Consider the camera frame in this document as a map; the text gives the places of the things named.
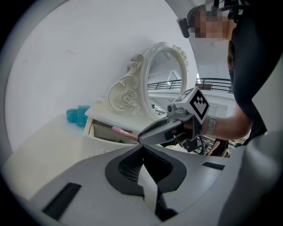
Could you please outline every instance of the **blue bath sponge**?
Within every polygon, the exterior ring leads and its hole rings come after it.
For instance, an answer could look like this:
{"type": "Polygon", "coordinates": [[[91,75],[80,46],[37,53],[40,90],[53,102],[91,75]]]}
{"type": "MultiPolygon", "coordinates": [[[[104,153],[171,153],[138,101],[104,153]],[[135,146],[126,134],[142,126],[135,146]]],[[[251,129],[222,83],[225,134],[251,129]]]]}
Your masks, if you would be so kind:
{"type": "Polygon", "coordinates": [[[67,121],[85,127],[88,117],[85,112],[90,108],[88,105],[78,106],[78,109],[68,109],[66,111],[67,121]]]}

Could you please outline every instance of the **pink object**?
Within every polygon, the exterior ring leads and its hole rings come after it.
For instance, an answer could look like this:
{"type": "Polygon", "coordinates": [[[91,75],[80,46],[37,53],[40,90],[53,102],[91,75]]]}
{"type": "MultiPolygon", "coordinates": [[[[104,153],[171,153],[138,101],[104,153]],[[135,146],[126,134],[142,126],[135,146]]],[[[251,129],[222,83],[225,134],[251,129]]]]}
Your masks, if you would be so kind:
{"type": "Polygon", "coordinates": [[[136,136],[134,136],[133,134],[130,134],[129,132],[126,132],[125,130],[123,130],[123,129],[119,128],[119,127],[115,127],[115,126],[113,126],[112,129],[114,131],[116,131],[117,133],[120,133],[120,134],[126,136],[127,138],[130,138],[130,139],[138,142],[138,138],[136,136]]]}

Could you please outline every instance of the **black metal railing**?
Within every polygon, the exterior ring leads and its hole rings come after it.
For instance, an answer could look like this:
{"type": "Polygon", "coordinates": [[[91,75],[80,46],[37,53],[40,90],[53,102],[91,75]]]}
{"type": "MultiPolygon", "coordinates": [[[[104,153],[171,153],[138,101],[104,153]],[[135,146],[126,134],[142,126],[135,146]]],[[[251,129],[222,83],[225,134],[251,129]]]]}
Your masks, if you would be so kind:
{"type": "Polygon", "coordinates": [[[180,89],[182,80],[171,80],[159,83],[151,83],[147,85],[148,90],[177,90],[180,89]]]}
{"type": "MultiPolygon", "coordinates": [[[[181,88],[182,80],[171,80],[147,85],[148,90],[178,90],[181,88]]],[[[200,78],[196,80],[195,86],[201,90],[219,90],[233,93],[230,79],[200,78]]]]}

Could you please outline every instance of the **ornate white mirror frame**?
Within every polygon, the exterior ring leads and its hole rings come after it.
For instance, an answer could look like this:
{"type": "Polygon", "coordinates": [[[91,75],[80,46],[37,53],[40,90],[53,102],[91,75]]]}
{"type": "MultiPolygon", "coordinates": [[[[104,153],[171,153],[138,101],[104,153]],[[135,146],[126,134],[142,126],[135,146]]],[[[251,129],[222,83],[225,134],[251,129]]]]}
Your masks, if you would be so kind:
{"type": "Polygon", "coordinates": [[[170,52],[177,59],[182,74],[180,93],[186,90],[188,73],[186,53],[176,45],[159,42],[143,54],[132,57],[128,72],[113,85],[108,97],[97,100],[86,112],[88,122],[85,134],[89,133],[93,119],[139,133],[147,125],[163,117],[153,111],[147,88],[150,65],[161,50],[170,52]]]}

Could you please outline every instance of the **neck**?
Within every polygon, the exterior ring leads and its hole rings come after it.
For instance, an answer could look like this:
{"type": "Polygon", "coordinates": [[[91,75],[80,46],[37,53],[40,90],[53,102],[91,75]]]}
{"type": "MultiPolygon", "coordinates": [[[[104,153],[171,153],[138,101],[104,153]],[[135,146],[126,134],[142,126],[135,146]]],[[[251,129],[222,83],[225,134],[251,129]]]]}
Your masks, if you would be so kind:
{"type": "Polygon", "coordinates": [[[236,27],[236,24],[233,20],[228,20],[228,30],[227,30],[227,40],[231,40],[233,29],[236,27]]]}

